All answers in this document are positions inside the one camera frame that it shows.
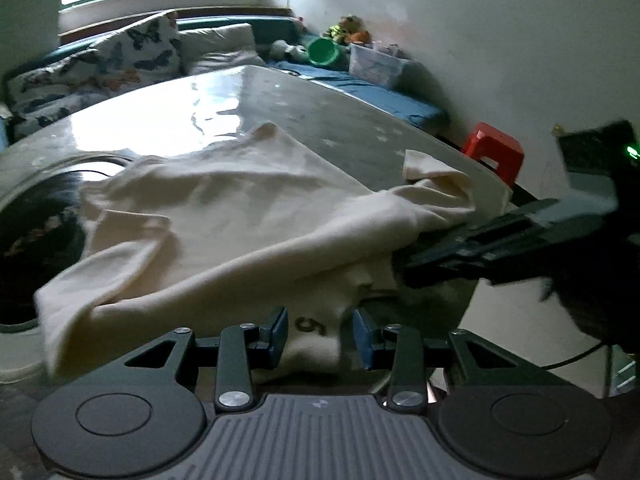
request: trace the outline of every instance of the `white floor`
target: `white floor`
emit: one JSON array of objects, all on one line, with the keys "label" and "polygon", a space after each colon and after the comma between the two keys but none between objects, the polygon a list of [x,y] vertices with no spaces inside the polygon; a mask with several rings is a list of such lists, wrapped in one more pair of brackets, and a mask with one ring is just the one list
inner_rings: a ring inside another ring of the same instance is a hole
[{"label": "white floor", "polygon": [[[537,365],[571,358],[598,341],[580,332],[555,296],[540,301],[543,280],[490,286],[481,280],[460,326]],[[601,397],[606,349],[553,373]]]}]

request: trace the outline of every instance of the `green indicator light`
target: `green indicator light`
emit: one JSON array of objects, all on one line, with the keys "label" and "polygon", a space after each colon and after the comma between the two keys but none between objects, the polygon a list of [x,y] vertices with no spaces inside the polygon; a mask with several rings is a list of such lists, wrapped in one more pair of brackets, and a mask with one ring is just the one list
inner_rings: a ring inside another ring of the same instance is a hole
[{"label": "green indicator light", "polygon": [[626,152],[633,158],[640,158],[640,153],[638,152],[638,150],[632,148],[631,146],[626,147]]}]

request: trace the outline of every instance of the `silver screw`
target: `silver screw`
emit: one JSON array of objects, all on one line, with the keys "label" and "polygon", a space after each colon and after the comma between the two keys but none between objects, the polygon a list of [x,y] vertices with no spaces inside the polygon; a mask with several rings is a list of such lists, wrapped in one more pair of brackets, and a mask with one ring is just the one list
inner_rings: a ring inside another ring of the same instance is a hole
[{"label": "silver screw", "polygon": [[422,403],[422,395],[418,392],[398,392],[392,397],[391,400],[398,406],[410,408]]},{"label": "silver screw", "polygon": [[251,397],[244,392],[225,392],[218,397],[218,402],[223,406],[228,406],[230,408],[239,408],[240,406],[244,406],[246,403],[251,400]]}]

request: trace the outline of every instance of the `window sill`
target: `window sill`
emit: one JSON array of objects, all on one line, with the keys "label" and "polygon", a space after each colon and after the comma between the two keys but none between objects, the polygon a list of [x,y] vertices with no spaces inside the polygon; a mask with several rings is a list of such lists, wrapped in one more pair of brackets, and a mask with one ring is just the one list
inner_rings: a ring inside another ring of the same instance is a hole
[{"label": "window sill", "polygon": [[266,0],[94,0],[60,10],[60,34],[121,16],[184,7],[265,5]]}]

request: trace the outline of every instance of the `gray ribbed panel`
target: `gray ribbed panel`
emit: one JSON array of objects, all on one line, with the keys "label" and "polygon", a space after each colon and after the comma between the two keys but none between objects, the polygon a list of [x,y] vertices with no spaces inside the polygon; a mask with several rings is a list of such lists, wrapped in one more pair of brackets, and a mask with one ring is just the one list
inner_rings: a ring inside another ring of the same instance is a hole
[{"label": "gray ribbed panel", "polygon": [[447,454],[421,418],[387,412],[371,396],[282,395],[220,416],[192,455],[153,478],[491,480]]}]

